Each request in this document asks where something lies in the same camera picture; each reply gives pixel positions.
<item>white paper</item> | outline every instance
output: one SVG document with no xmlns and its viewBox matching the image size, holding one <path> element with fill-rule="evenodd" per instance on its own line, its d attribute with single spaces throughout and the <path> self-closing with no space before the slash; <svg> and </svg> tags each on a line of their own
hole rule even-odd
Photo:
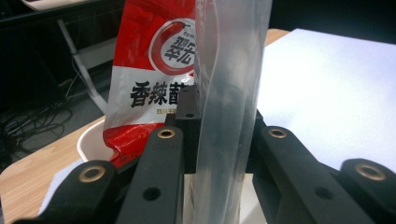
<svg viewBox="0 0 396 224">
<path fill-rule="evenodd" d="M 49 190 L 47 191 L 46 197 L 44 198 L 43 203 L 41 204 L 41 207 L 38 211 L 38 214 L 41 214 L 42 212 L 44 212 L 44 210 L 46 210 L 53 194 L 55 193 L 55 190 L 59 187 L 59 185 L 62 184 L 62 182 L 67 178 L 70 172 L 72 172 L 74 168 L 78 167 L 82 163 L 82 159 L 78 159 L 77 161 L 63 168 L 60 172 L 54 175 L 52 182 L 49 185 Z"/>
<path fill-rule="evenodd" d="M 396 172 L 396 46 L 295 30 L 265 50 L 258 109 L 340 169 L 363 158 Z"/>
</svg>

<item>printed logo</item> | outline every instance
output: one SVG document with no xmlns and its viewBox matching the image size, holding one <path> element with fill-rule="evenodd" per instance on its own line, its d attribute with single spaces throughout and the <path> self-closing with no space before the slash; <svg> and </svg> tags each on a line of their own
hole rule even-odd
<svg viewBox="0 0 396 224">
<path fill-rule="evenodd" d="M 194 20 L 166 22 L 151 40 L 148 50 L 151 65 L 168 76 L 192 73 L 195 39 Z"/>
</svg>

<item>plastic bag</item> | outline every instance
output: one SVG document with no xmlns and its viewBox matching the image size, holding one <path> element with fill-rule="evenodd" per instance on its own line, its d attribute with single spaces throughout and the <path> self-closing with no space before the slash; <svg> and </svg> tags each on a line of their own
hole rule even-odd
<svg viewBox="0 0 396 224">
<path fill-rule="evenodd" d="M 271 3 L 197 0 L 202 125 L 191 198 L 195 224 L 239 222 Z"/>
<path fill-rule="evenodd" d="M 113 62 L 103 137 L 116 165 L 139 157 L 152 130 L 193 84 L 193 0 L 127 0 Z"/>
</svg>

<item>wooden table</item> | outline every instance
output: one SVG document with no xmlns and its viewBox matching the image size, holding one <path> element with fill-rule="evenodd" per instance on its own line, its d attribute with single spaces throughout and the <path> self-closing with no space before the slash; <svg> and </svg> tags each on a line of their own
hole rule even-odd
<svg viewBox="0 0 396 224">
<path fill-rule="evenodd" d="M 269 30 L 266 44 L 273 43 L 287 33 Z M 104 117 L 13 163 L 0 175 L 0 196 L 6 224 L 21 217 L 36 217 L 53 176 L 79 159 L 79 137 L 102 119 Z"/>
</svg>

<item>red snack bag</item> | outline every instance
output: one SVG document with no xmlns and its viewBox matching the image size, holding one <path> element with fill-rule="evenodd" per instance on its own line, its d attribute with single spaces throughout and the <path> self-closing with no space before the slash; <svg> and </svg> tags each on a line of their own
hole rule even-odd
<svg viewBox="0 0 396 224">
<path fill-rule="evenodd" d="M 176 112 L 178 91 L 193 84 L 194 15 L 194 0 L 125 2 L 103 132 L 116 166 L 142 154 Z"/>
</svg>

